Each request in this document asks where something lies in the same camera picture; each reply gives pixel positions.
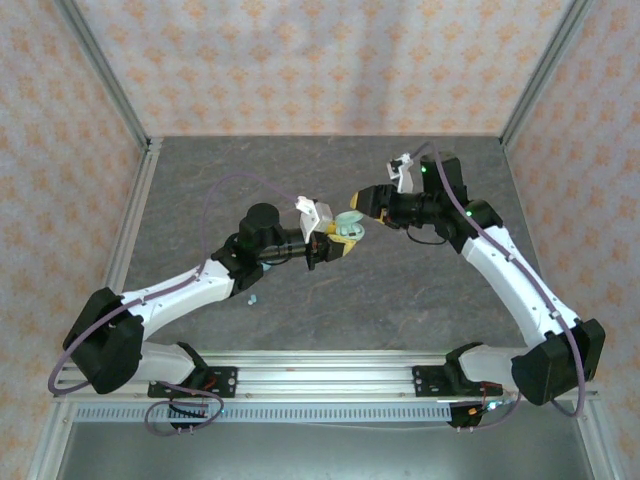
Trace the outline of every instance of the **patterned wallpaper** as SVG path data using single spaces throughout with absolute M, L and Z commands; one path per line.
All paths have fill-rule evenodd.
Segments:
M 640 3 L 596 0 L 510 152 L 541 268 L 607 330 L 602 367 L 640 471 Z
M 0 2 L 0 72 L 0 477 L 17 480 L 139 152 L 53 1 Z
M 502 131 L 570 0 L 79 0 L 151 135 Z

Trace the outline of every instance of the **cable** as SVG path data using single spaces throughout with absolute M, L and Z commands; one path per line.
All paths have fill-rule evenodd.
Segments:
M 194 412 L 189 412 L 188 410 L 182 410 L 181 408 L 178 408 L 174 405 L 169 405 L 169 410 L 171 410 L 172 412 L 175 413 L 179 413 L 180 415 L 184 415 L 185 417 L 189 417 L 189 418 L 201 418 L 204 419 L 206 418 L 206 414 L 204 413 L 194 413 Z
M 289 260 L 291 260 L 292 257 L 287 257 L 284 260 L 280 260 L 279 262 L 262 262 L 265 265 L 269 265 L 271 267 L 276 267 L 278 265 L 284 265 L 285 263 L 287 263 Z
M 388 427 L 388 426 L 380 426 L 374 427 L 370 425 L 354 425 L 354 424 L 340 424 L 340 423 L 313 423 L 313 422 L 291 422 L 289 425 L 302 425 L 306 427 L 325 427 L 325 428 L 343 428 L 349 430 L 366 430 L 366 431 L 374 431 L 374 432 L 418 432 L 424 430 L 436 430 L 441 429 L 442 427 L 450 427 L 448 425 L 440 425 L 438 423 L 434 423 L 433 425 L 420 425 L 417 427 Z
M 205 397 L 213 398 L 214 400 L 217 400 L 218 403 L 220 403 L 220 408 L 218 409 L 218 411 L 216 413 L 214 413 L 207 420 L 205 420 L 202 423 L 199 423 L 195 427 L 193 425 L 191 425 L 189 427 L 189 433 L 193 433 L 196 430 L 201 430 L 203 428 L 208 427 L 224 411 L 224 400 L 222 400 L 222 398 L 220 398 L 215 393 L 207 392 L 205 390 L 195 390 L 195 389 L 192 389 L 192 388 L 185 388 L 185 387 L 181 387 L 179 385 L 173 385 L 173 384 L 167 383 L 167 382 L 158 382 L 158 383 L 160 385 L 162 385 L 163 387 L 170 388 L 170 389 L 176 390 L 178 392 L 189 393 L 191 395 L 202 395 L 202 396 L 205 396 Z M 180 435 L 182 433 L 183 429 L 178 428 L 177 430 L 174 429 L 174 430 L 164 430 L 164 431 L 163 430 L 158 430 L 157 428 L 155 428 L 151 424 L 151 422 L 149 422 L 149 416 L 151 415 L 151 412 L 153 411 L 154 408 L 159 407 L 160 405 L 169 405 L 169 406 L 178 405 L 178 406 L 181 406 L 181 407 L 193 407 L 194 405 L 198 405 L 198 404 L 193 403 L 193 402 L 183 402 L 183 401 L 179 401 L 179 400 L 161 400 L 159 402 L 154 403 L 153 405 L 151 405 L 147 409 L 147 412 L 144 415 L 144 426 L 147 429 L 147 431 L 149 433 L 153 434 L 153 435 L 156 435 L 157 437 L 172 437 L 174 435 Z
M 458 428 L 458 431 L 466 430 L 468 432 L 475 432 L 476 430 L 489 430 L 491 428 L 497 427 L 498 425 L 502 425 L 509 418 L 511 418 L 514 413 L 516 413 L 516 410 L 520 406 L 521 401 L 522 401 L 522 393 L 518 392 L 518 397 L 516 398 L 516 401 L 509 406 L 509 410 L 507 410 L 507 413 L 505 413 L 502 417 L 500 417 L 495 422 L 492 422 L 488 425 L 479 425 L 477 427 Z
M 409 240 L 411 240 L 412 242 L 419 243 L 420 245 L 444 245 L 445 243 L 447 243 L 446 240 L 442 240 L 441 242 L 425 242 L 424 240 L 418 240 L 417 238 L 413 238 L 411 236 L 411 234 L 409 233 L 409 228 L 407 228 L 407 237 L 409 237 Z
M 447 180 L 447 176 L 444 172 L 444 167 L 442 166 L 442 159 L 440 157 L 440 152 L 438 152 L 438 148 L 436 147 L 435 142 L 431 142 L 431 147 L 433 148 L 433 152 L 436 159 L 436 167 L 438 168 L 438 175 L 440 175 L 440 180 L 442 180 L 442 185 L 444 186 L 444 189 L 447 192 L 447 196 L 449 197 L 449 200 L 451 200 L 451 203 L 453 203 L 456 210 L 460 212 L 460 214 L 462 215 L 462 218 L 464 218 L 474 228 L 474 230 L 478 232 L 478 235 L 480 235 L 487 242 L 493 245 L 500 253 L 502 253 L 507 261 L 512 262 L 518 268 L 518 270 L 522 272 L 522 274 L 527 278 L 527 280 L 529 280 L 529 283 L 531 283 L 531 285 L 536 290 L 538 295 L 540 295 L 540 298 L 542 298 L 543 302 L 545 303 L 549 311 L 557 313 L 557 315 L 555 315 L 555 319 L 567 337 L 569 346 L 571 347 L 571 353 L 573 354 L 573 360 L 576 365 L 576 374 L 578 376 L 578 401 L 576 402 L 577 403 L 576 409 L 573 412 L 569 412 L 565 410 L 565 408 L 562 407 L 562 405 L 560 405 L 555 400 L 551 400 L 551 403 L 553 403 L 553 405 L 555 405 L 555 407 L 558 410 L 560 410 L 560 412 L 563 413 L 564 415 L 567 415 L 568 417 L 572 417 L 572 418 L 579 417 L 580 415 L 582 415 L 582 410 L 584 408 L 586 385 L 585 385 L 585 378 L 584 378 L 584 368 L 582 366 L 582 357 L 580 356 L 580 350 L 578 349 L 578 344 L 576 343 L 576 339 L 573 336 L 571 329 L 567 325 L 567 322 L 565 322 L 564 318 L 562 318 L 562 315 L 560 314 L 560 312 L 556 311 L 556 308 L 553 305 L 553 301 L 551 300 L 551 298 L 549 298 L 547 293 L 544 291 L 542 286 L 538 283 L 536 278 L 531 274 L 529 269 L 526 268 L 517 258 L 512 258 L 512 255 L 509 253 L 509 251 L 506 248 L 504 248 L 495 238 L 493 238 L 491 235 L 485 232 L 485 230 L 480 225 L 478 225 L 478 223 L 472 217 L 469 217 L 466 214 L 465 209 L 463 208 L 462 205 L 460 205 L 460 202 L 458 201 L 455 194 L 453 193 L 453 189 L 451 188 L 451 185 Z
M 413 153 L 409 156 L 409 158 L 412 158 L 412 159 L 413 159 L 413 158 L 417 157 L 417 156 L 418 156 L 418 154 L 419 154 L 422 150 L 424 150 L 425 148 L 427 148 L 427 146 L 428 146 L 430 143 L 431 143 L 431 141 L 430 141 L 430 140 L 427 140 L 426 142 L 424 142 L 422 145 L 420 145 L 420 146 L 418 147 L 418 149 L 417 149 L 415 152 L 413 152 Z
M 167 287 L 167 288 L 164 288 L 162 290 L 158 290 L 157 292 L 150 293 L 149 295 L 146 295 L 144 297 L 144 301 L 155 300 L 156 298 L 162 297 L 164 295 L 168 295 L 170 293 L 177 292 L 178 290 L 181 290 L 181 289 L 185 288 L 186 286 L 190 285 L 192 282 L 194 282 L 195 280 L 198 279 L 198 277 L 200 276 L 200 274 L 204 270 L 206 262 L 207 262 L 207 260 L 209 258 L 209 254 L 208 254 L 208 250 L 207 250 L 207 240 L 206 240 L 205 225 L 206 225 L 206 219 L 207 219 L 207 210 L 209 208 L 209 204 L 211 202 L 211 198 L 212 198 L 213 194 L 217 191 L 218 187 L 220 187 L 220 185 L 222 185 L 223 183 L 227 182 L 228 180 L 231 180 L 232 178 L 238 178 L 238 177 L 251 178 L 252 180 L 260 182 L 263 185 L 269 187 L 271 190 L 273 190 L 274 192 L 276 192 L 280 196 L 286 198 L 287 200 L 289 200 L 291 202 L 295 203 L 296 200 L 297 200 L 297 197 L 284 192 L 283 190 L 281 190 L 280 188 L 278 188 L 275 185 L 271 184 L 267 180 L 255 175 L 253 173 L 232 173 L 232 174 L 229 174 L 229 175 L 225 175 L 224 177 L 222 177 L 220 180 L 218 180 L 216 183 L 214 183 L 211 186 L 211 188 L 207 192 L 207 195 L 206 195 L 205 200 L 204 200 L 204 206 L 203 206 L 203 209 L 202 209 L 202 217 L 201 217 L 201 220 L 200 220 L 200 245 L 202 247 L 203 259 L 202 259 L 202 262 L 200 263 L 200 265 L 198 266 L 198 268 L 196 270 L 196 273 L 194 273 L 191 277 L 183 280 L 182 282 L 180 282 L 180 283 L 178 283 L 176 285 L 172 285 L 170 287 Z M 125 303 L 124 305 L 121 305 L 120 307 L 116 308 L 115 310 L 109 312 L 108 314 L 106 314 L 105 316 L 103 316 L 102 318 L 97 320 L 89 328 L 87 328 L 84 332 L 82 332 L 80 335 L 78 335 L 73 340 L 73 342 L 71 342 L 71 344 L 67 347 L 67 349 L 62 353 L 62 355 L 60 355 L 60 358 L 58 359 L 58 361 L 56 362 L 55 366 L 53 367 L 53 370 L 51 371 L 51 374 L 49 375 L 49 379 L 47 381 L 47 387 L 49 388 L 49 391 L 51 393 L 53 393 L 54 395 L 61 396 L 61 395 L 67 395 L 69 393 L 76 392 L 76 391 L 80 390 L 81 388 L 84 388 L 84 387 L 88 386 L 89 382 L 85 380 L 84 382 L 80 382 L 80 383 L 78 383 L 76 385 L 73 385 L 71 387 L 58 388 L 58 387 L 56 387 L 56 380 L 58 378 L 58 375 L 60 374 L 60 372 L 64 368 L 64 364 L 67 361 L 69 361 L 69 359 L 71 358 L 71 355 L 82 344 L 82 342 L 84 342 L 96 330 L 100 329 L 105 324 L 107 324 L 111 319 L 115 318 L 116 316 L 118 316 L 119 314 L 124 312 L 125 310 L 128 310 L 131 307 L 135 307 L 136 305 L 140 305 L 141 303 L 143 303 L 143 299 L 142 298 L 137 298 L 135 300 L 132 300 L 131 302 L 128 302 L 128 303 Z M 218 413 L 216 413 L 214 416 L 212 416 L 207 421 L 203 422 L 201 425 L 198 425 L 197 427 L 194 427 L 193 430 L 197 430 L 199 428 L 203 428 L 204 426 L 209 425 L 215 418 L 217 418 L 217 416 L 220 414 L 220 411 L 222 410 L 222 408 L 224 406 L 224 404 L 222 402 L 222 399 L 220 397 L 218 397 L 217 395 L 211 393 L 211 392 L 207 392 L 207 391 L 204 391 L 204 390 L 186 389 L 184 387 L 180 387 L 178 385 L 172 385 L 170 383 L 165 383 L 165 382 L 160 382 L 160 383 L 162 385 L 166 386 L 167 388 L 171 388 L 171 389 L 174 389 L 174 390 L 182 391 L 182 392 L 185 392 L 185 393 L 190 393 L 192 395 L 202 395 L 202 396 L 214 398 L 215 400 L 218 400 L 220 402 L 221 407 L 220 407 L 220 410 L 218 411 Z M 149 417 L 149 414 L 150 414 L 151 410 L 153 408 L 155 408 L 156 406 L 158 406 L 158 405 L 190 406 L 191 404 L 188 403 L 188 402 L 178 402 L 178 401 L 173 401 L 173 400 L 163 400 L 161 402 L 157 402 L 157 403 L 153 404 L 151 407 L 149 407 L 149 410 L 147 411 L 147 414 L 145 415 L 145 425 L 148 424 L 147 420 L 148 420 L 148 417 Z

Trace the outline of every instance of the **gray marble surface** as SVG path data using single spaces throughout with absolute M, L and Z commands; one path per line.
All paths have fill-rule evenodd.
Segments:
M 125 289 L 153 285 L 197 265 L 200 217 L 222 175 L 253 172 L 294 195 L 318 198 L 334 215 L 354 192 L 387 183 L 385 162 L 417 148 L 415 137 L 206 137 L 165 139 Z M 438 139 L 455 151 L 470 198 L 487 200 L 523 255 L 537 266 L 506 159 L 495 138 Z M 414 181 L 421 188 L 416 169 Z M 247 209 L 270 202 L 296 227 L 293 205 L 248 179 L 224 184 L 207 221 L 210 251 L 237 231 Z M 155 334 L 199 350 L 442 351 L 470 341 L 522 346 L 515 321 L 482 276 L 448 246 L 422 246 L 370 219 L 347 257 L 309 272 L 304 259 L 269 271 L 249 291 L 198 309 Z M 431 227 L 414 230 L 435 239 Z M 250 294 L 257 303 L 247 304 Z

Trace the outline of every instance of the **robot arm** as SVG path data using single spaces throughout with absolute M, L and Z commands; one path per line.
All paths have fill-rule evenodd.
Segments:
M 305 257 L 313 270 L 318 262 L 349 253 L 360 238 L 337 231 L 328 205 L 299 197 L 296 206 L 302 212 L 300 228 L 282 228 L 278 210 L 260 203 L 240 221 L 238 233 L 199 267 L 120 296 L 109 288 L 95 292 L 65 339 L 65 350 L 105 315 L 131 305 L 71 353 L 96 392 L 113 392 L 130 380 L 202 389 L 210 372 L 189 345 L 158 345 L 146 340 L 188 312 L 250 288 L 262 278 L 264 265 Z
M 479 343 L 458 348 L 447 356 L 448 376 L 459 393 L 472 390 L 476 382 L 490 381 L 515 387 L 535 405 L 542 405 L 577 386 L 576 364 L 565 332 L 556 321 L 561 316 L 571 330 L 582 359 L 585 379 L 591 380 L 604 343 L 597 320 L 582 322 L 558 300 L 516 248 L 502 219 L 483 200 L 469 200 L 462 180 L 460 161 L 444 152 L 442 168 L 458 211 L 438 174 L 433 156 L 421 159 L 423 192 L 402 193 L 395 185 L 374 185 L 356 193 L 351 207 L 394 229 L 434 225 L 436 233 L 471 263 L 489 282 L 516 320 L 527 348 L 499 349 Z M 467 217 L 508 252 L 508 257 L 480 236 Z M 552 300 L 550 310 L 530 278 Z

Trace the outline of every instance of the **aluminum frame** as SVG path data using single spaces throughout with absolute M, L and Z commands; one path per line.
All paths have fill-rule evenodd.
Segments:
M 592 4 L 593 0 L 574 0 L 567 9 L 502 131 L 500 143 L 506 145 L 507 148 L 514 144 L 529 113 L 533 110 L 533 106 L 549 83 L 567 46 L 582 27 Z
M 131 105 L 131 102 L 124 93 L 122 85 L 113 73 L 107 57 L 102 52 L 98 41 L 96 40 L 89 23 L 82 15 L 82 11 L 75 0 L 55 0 L 56 5 L 60 9 L 60 13 L 67 21 L 69 28 L 75 35 L 82 50 L 87 55 L 89 62 L 102 80 L 107 93 L 113 100 L 116 108 L 120 112 L 131 135 L 138 143 L 140 149 L 148 145 L 149 137 L 146 134 L 138 114 Z
M 127 206 L 118 229 L 117 240 L 114 243 L 109 267 L 105 274 L 104 284 L 114 292 L 121 292 L 127 277 L 133 247 L 136 243 L 142 214 L 147 203 L 153 174 L 156 171 L 158 157 L 162 148 L 163 138 L 155 137 L 142 152 L 138 171 L 133 179 Z
M 203 356 L 210 365 L 238 367 L 237 395 L 228 405 L 391 404 L 411 407 L 425 398 L 414 394 L 411 366 L 441 365 L 444 355 L 425 352 L 319 351 L 219 352 Z M 58 384 L 68 386 L 82 378 L 73 364 L 65 366 Z M 148 404 L 146 383 L 127 385 L 110 395 L 78 391 L 56 398 L 41 445 L 28 478 L 55 478 L 64 456 L 78 405 Z M 575 401 L 569 392 L 559 400 Z M 478 397 L 437 397 L 435 403 L 480 400 Z M 598 391 L 588 391 L 584 414 L 577 419 L 594 478 L 624 479 L 613 447 L 607 412 Z

